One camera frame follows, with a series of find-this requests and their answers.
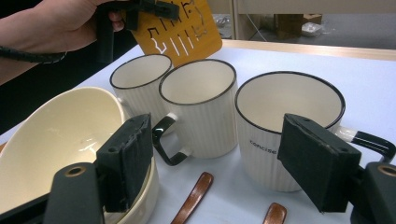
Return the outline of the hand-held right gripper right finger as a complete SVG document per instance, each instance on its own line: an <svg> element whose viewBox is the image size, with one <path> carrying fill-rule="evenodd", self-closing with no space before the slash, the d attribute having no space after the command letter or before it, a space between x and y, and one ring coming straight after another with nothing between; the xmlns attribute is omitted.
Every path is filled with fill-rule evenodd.
<svg viewBox="0 0 396 224"><path fill-rule="evenodd" d="M311 119L286 114L277 158L320 212L344 212L361 153Z"/></svg>

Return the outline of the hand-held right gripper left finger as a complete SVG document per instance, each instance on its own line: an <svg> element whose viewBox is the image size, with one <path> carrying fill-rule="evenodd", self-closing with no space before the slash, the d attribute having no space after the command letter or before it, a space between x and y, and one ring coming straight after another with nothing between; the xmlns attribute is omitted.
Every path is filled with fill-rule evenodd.
<svg viewBox="0 0 396 224"><path fill-rule="evenodd" d="M129 210L144 187L153 157L151 115L126 120L96 152L101 198L107 212Z"/></svg>

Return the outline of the square wooden cutout coaster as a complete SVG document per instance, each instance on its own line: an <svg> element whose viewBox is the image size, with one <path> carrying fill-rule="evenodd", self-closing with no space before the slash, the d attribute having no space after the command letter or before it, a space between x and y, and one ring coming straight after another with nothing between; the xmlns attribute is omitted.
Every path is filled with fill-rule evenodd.
<svg viewBox="0 0 396 224"><path fill-rule="evenodd" d="M179 66L221 49L222 40L206 0L160 1L178 6L178 18L138 14L138 28L132 34L145 54L167 55L174 66Z"/></svg>

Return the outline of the brown wooden spoon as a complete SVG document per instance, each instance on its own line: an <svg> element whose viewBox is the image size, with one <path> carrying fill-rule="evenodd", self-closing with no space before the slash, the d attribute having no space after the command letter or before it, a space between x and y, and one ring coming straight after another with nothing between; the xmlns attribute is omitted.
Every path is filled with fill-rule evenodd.
<svg viewBox="0 0 396 224"><path fill-rule="evenodd" d="M284 224L287 213L288 211L283 205L272 203L266 212L262 224Z"/></svg>
<svg viewBox="0 0 396 224"><path fill-rule="evenodd" d="M194 210L197 208L201 200L205 197L207 191L211 188L214 176L208 172L203 172L197 179L189 196L182 204L177 214L171 221L171 224L186 224Z"/></svg>

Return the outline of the white ribbed black-rimmed mug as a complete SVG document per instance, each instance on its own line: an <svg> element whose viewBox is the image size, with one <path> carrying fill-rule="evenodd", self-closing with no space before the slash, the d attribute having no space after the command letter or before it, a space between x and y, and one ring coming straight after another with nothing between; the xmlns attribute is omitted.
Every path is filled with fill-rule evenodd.
<svg viewBox="0 0 396 224"><path fill-rule="evenodd" d="M342 93L330 82L292 71L255 76L235 95L237 135L248 176L264 188L292 192L301 187L277 159L285 114L312 119L348 143L369 148L390 162L396 145L340 125L346 110Z"/></svg>
<svg viewBox="0 0 396 224"><path fill-rule="evenodd" d="M237 145L236 91L236 71L221 60L186 63L163 77L159 94L167 115L152 128L152 142L165 163L178 165L189 156L213 159L233 150ZM181 144L174 156L161 143L170 128Z"/></svg>
<svg viewBox="0 0 396 224"><path fill-rule="evenodd" d="M109 83L130 117L150 114L154 127L167 114L159 85L172 68L172 61L166 55L144 55L120 65L111 74Z"/></svg>

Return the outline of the white table mat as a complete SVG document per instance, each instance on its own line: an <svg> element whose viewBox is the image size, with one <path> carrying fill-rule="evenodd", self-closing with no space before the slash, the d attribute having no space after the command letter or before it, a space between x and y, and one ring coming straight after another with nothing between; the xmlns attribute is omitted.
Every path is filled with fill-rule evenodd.
<svg viewBox="0 0 396 224"><path fill-rule="evenodd" d="M346 99L344 126L396 144L396 56L388 60L319 56L225 47L216 58L231 63L239 82L272 71L297 71L332 83ZM168 224L198 176L209 172L214 183L190 224L262 224L269 205L284 205L285 224L349 224L350 214L321 214L301 191L282 193L255 185L243 170L237 150L214 160L188 158L179 166L157 162L160 195L148 224Z"/></svg>

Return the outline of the brown cardboard box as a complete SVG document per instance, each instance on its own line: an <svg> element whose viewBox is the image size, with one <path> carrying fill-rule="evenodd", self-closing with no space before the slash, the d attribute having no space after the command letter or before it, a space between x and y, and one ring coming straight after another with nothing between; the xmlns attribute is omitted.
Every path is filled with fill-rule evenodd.
<svg viewBox="0 0 396 224"><path fill-rule="evenodd" d="M302 34L303 14L275 14L275 28L278 39L300 37Z"/></svg>

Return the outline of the small white packet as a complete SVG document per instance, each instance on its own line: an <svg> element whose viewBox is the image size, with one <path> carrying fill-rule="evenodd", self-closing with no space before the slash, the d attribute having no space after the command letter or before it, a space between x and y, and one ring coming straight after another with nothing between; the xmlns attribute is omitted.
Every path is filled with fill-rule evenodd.
<svg viewBox="0 0 396 224"><path fill-rule="evenodd" d="M302 25L302 35L307 37L314 37L321 35L322 25L313 22L307 22Z"/></svg>

